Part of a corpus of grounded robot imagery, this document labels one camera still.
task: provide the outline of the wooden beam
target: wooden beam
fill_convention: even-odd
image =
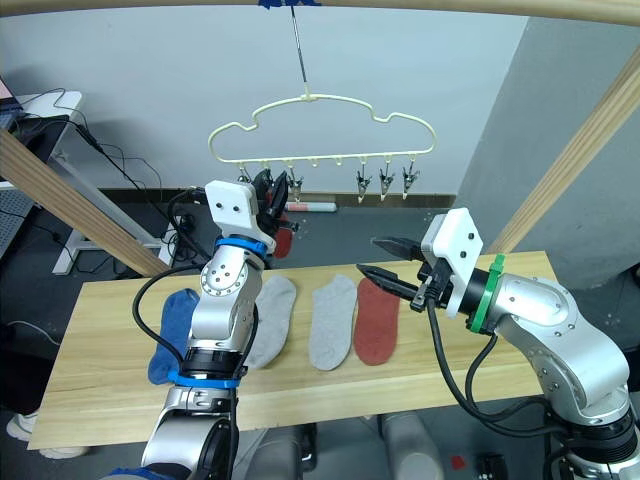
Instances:
[[[156,275],[168,268],[4,129],[0,130],[0,175],[141,275]]]
[[[326,0],[324,6],[504,13],[640,25],[638,0]],[[258,0],[0,0],[0,15],[161,5],[257,5]]]
[[[640,106],[640,47],[564,148],[542,180],[511,217],[488,253],[508,253],[551,208],[589,162]]]

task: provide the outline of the desk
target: desk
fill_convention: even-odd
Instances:
[[[487,269],[493,256],[478,265]],[[414,282],[415,262],[378,264]],[[544,252],[507,256],[507,272],[555,279]],[[343,274],[359,282],[354,265],[272,270],[297,287],[284,350],[267,367],[252,370],[239,389],[241,430],[294,425],[337,418],[451,405],[424,315],[401,302],[398,343],[389,362],[366,366],[353,349],[336,370],[322,372],[308,359],[311,292]],[[198,276],[160,281],[145,296],[141,314],[157,331],[165,298],[181,288],[199,290]],[[30,449],[146,441],[164,404],[166,386],[151,385],[147,364],[156,345],[133,322],[131,301],[144,280],[85,283],[64,336],[29,443]],[[449,365],[459,384],[487,337],[438,312]],[[536,376],[511,345],[498,342],[479,370],[476,399],[538,394]]]

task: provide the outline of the white hanger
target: white hanger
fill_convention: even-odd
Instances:
[[[435,148],[436,142],[437,142],[436,132],[428,122],[426,122],[425,120],[419,117],[408,115],[406,113],[400,113],[400,112],[393,112],[389,116],[384,118],[378,117],[376,115],[375,110],[373,109],[373,106],[371,106],[371,104],[364,102],[362,100],[358,100],[357,98],[342,97],[338,95],[325,95],[321,93],[310,93],[309,84],[307,83],[307,75],[304,69],[304,62],[302,61],[302,50],[300,48],[298,25],[296,23],[293,7],[291,7],[291,16],[293,19],[293,28],[295,31],[296,44],[298,47],[298,57],[300,59],[300,68],[302,70],[302,79],[304,82],[304,94],[301,95],[300,97],[287,98],[285,100],[280,100],[278,102],[273,102],[267,105],[263,105],[262,107],[258,108],[251,114],[251,118],[253,120],[252,125],[245,126],[239,122],[230,122],[225,125],[222,125],[221,127],[216,128],[209,135],[209,151],[216,158],[216,160],[219,160],[220,162],[225,162],[225,163],[239,163],[241,165],[245,163],[259,162],[259,163],[266,164],[268,162],[282,161],[288,166],[293,165],[294,161],[308,160],[315,167],[318,165],[319,160],[333,160],[336,162],[337,165],[342,165],[342,161],[344,159],[357,158],[360,161],[364,161],[366,163],[366,161],[372,157],[383,157],[385,158],[385,161],[388,164],[393,157],[403,156],[403,155],[408,156],[411,159],[411,161],[414,162],[418,155],[429,153]],[[292,157],[236,158],[236,159],[222,158],[213,146],[214,139],[218,135],[220,135],[222,132],[229,130],[230,128],[239,127],[245,132],[251,132],[253,130],[256,130],[260,126],[258,116],[267,110],[271,110],[277,107],[281,107],[283,105],[289,105],[293,103],[315,102],[318,100],[335,100],[339,102],[347,102],[347,103],[359,105],[361,107],[365,107],[366,109],[369,110],[369,115],[371,116],[371,119],[379,123],[389,123],[393,118],[396,118],[396,117],[404,118],[406,120],[416,122],[429,132],[432,139],[431,144],[420,150],[388,151],[388,152],[372,152],[372,153],[340,153],[340,154],[332,154],[332,155],[305,155],[305,156],[292,156]]]

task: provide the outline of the blue tape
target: blue tape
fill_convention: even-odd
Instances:
[[[173,383],[182,387],[220,388],[229,390],[240,386],[240,380],[203,380],[199,378],[189,378],[179,375],[175,370],[171,370],[167,376]]]
[[[231,245],[234,247],[246,248],[262,258],[267,254],[267,246],[257,240],[252,241],[247,240],[246,238],[227,237],[221,238],[216,242],[216,247],[220,245]]]
[[[269,10],[271,7],[295,7],[296,5],[307,5],[308,7],[320,7],[321,3],[313,0],[259,0],[258,5]]]
[[[147,470],[144,467],[140,468],[116,468],[113,472],[107,475],[107,478],[115,475],[128,475],[136,478],[144,478],[146,480],[175,480],[173,477],[167,477],[166,475],[159,475]]]

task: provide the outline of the red sock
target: red sock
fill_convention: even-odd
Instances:
[[[369,279],[358,285],[358,318],[354,345],[360,360],[367,365],[385,363],[396,348],[400,299]]]

